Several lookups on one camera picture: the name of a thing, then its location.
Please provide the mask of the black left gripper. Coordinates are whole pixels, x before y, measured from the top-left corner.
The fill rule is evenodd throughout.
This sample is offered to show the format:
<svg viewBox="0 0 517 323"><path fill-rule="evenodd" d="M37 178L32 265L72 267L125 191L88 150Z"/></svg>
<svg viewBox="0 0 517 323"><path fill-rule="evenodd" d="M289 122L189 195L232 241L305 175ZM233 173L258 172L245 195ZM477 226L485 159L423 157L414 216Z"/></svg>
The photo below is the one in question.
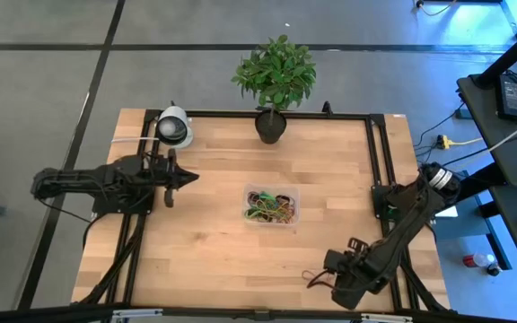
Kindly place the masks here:
<svg viewBox="0 0 517 323"><path fill-rule="evenodd" d="M170 149L166 156L155 154L150 161L153 186L165 188L163 201L169 208L174 206L172 190L181 189L199 178L198 174L176 166L177 154L174 149Z"/></svg>

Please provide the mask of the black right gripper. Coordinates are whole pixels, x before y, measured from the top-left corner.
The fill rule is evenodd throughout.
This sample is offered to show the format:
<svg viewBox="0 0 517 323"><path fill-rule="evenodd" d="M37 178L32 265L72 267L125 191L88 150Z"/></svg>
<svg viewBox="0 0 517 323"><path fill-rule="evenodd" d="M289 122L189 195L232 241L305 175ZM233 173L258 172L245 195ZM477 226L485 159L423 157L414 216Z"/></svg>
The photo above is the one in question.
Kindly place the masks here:
<svg viewBox="0 0 517 323"><path fill-rule="evenodd" d="M323 262L324 270L316 275L335 275L331 284L314 284L313 288L331 290L331 299L341 307L354 310L363 298L366 289L359 265L362 263L368 244L362 240L351 238L347 243L347 250L339 252L329 249Z"/></svg>

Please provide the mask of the clear plastic bin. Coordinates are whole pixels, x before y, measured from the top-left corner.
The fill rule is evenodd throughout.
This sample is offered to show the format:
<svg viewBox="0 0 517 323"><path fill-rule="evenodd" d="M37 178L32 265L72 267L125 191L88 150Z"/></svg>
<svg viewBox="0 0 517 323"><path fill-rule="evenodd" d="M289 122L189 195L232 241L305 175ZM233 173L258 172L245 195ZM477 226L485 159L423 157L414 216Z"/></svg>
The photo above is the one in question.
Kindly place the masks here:
<svg viewBox="0 0 517 323"><path fill-rule="evenodd" d="M290 196L294 199L295 204L294 206L290 206L294 210L294 223L291 224L278 224L278 223L259 223L255 221L247 220L243 215L246 210L250 208L250 206L247 203L247 196L249 192L267 192L271 196L278 196L278 195L285 195ZM242 194L242 209L241 209L241 216L244 219L245 223L255 225L255 226L265 226L265 227L276 227L276 228L291 228L295 226L300 221L300 200L301 195L300 191L297 187L289 186L289 185L280 185L280 184L274 184L274 185L266 185L266 184L247 184L243 190Z"/></svg>

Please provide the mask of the white cylindrical spot lamp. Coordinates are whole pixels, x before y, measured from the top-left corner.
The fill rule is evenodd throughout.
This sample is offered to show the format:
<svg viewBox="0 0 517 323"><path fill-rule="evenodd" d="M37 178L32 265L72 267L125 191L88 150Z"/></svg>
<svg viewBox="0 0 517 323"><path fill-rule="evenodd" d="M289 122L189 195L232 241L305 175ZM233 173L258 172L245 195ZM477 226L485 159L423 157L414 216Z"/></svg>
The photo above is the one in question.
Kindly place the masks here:
<svg viewBox="0 0 517 323"><path fill-rule="evenodd" d="M190 124L191 119L187 116L186 111L172 103L159 115L155 126L155 136L171 148L186 148L194 139Z"/></svg>

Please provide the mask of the green potted plant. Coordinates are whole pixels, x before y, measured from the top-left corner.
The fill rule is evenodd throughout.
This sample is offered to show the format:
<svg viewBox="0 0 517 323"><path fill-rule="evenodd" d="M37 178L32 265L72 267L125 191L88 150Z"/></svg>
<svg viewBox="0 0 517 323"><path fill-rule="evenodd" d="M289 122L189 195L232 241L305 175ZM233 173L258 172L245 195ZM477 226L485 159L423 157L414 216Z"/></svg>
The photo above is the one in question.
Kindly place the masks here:
<svg viewBox="0 0 517 323"><path fill-rule="evenodd" d="M261 107L255 129L265 144L275 144L287 127L284 112L311 97L316 64L306 45L296 45L284 34L252 49L235 68L231 82L241 95L249 94Z"/></svg>

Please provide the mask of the red and white bottle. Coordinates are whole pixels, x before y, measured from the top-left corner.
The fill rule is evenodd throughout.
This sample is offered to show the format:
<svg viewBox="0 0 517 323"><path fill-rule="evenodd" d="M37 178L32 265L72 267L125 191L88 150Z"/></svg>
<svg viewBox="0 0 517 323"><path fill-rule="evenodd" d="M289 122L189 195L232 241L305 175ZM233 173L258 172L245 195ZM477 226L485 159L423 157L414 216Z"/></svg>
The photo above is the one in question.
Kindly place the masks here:
<svg viewBox="0 0 517 323"><path fill-rule="evenodd" d="M498 265L495 256L492 254L470 254L462 258L462 263L464 266L470 268L484 268L486 273L491 276L498 276L502 272L502 269Z"/></svg>

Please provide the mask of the yellow power strip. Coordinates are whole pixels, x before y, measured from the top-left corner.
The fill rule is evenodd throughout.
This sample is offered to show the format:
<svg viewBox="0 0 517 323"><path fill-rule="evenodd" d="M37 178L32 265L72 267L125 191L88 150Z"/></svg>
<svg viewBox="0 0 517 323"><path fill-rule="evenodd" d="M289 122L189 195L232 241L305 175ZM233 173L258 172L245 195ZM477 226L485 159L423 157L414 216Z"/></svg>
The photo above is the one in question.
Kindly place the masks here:
<svg viewBox="0 0 517 323"><path fill-rule="evenodd" d="M481 141L481 138L471 139L468 141L455 142L452 141L447 135L438 135L436 138L435 147L442 150L448 150L452 146L474 144Z"/></svg>

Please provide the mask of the black horizontal rig beam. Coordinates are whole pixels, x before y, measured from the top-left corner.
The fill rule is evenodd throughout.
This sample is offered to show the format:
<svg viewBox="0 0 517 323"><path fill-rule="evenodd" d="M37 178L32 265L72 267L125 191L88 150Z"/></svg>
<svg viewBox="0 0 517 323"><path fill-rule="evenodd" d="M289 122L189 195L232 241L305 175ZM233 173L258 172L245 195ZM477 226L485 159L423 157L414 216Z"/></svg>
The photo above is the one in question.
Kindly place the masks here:
<svg viewBox="0 0 517 323"><path fill-rule="evenodd" d="M319 310L228 310L199 308L132 308L123 304L75 304L62 307L0 311L0 323L90 323L107 319L199 317L249 319L348 320L356 323L517 323L517 320L460 315L452 311L398 310L395 312Z"/></svg>

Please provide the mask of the black power adapter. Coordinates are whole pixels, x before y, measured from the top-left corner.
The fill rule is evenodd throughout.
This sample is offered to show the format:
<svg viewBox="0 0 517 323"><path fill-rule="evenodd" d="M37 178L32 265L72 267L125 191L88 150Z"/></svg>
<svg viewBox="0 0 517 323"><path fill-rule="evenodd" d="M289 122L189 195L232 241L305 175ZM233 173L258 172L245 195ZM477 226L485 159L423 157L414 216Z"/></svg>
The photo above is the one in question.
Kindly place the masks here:
<svg viewBox="0 0 517 323"><path fill-rule="evenodd" d="M496 115L517 122L517 80L502 74L495 83Z"/></svg>

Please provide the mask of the black diagonal pole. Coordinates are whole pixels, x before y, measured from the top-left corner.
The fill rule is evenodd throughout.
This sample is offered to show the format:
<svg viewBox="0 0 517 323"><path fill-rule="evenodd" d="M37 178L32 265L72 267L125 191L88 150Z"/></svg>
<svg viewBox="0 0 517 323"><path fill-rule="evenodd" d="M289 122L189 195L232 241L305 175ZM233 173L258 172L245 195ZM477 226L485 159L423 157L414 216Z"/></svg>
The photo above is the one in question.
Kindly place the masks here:
<svg viewBox="0 0 517 323"><path fill-rule="evenodd" d="M490 67L474 79L474 84L481 89L490 87L496 78L517 62L517 41L504 52Z"/></svg>

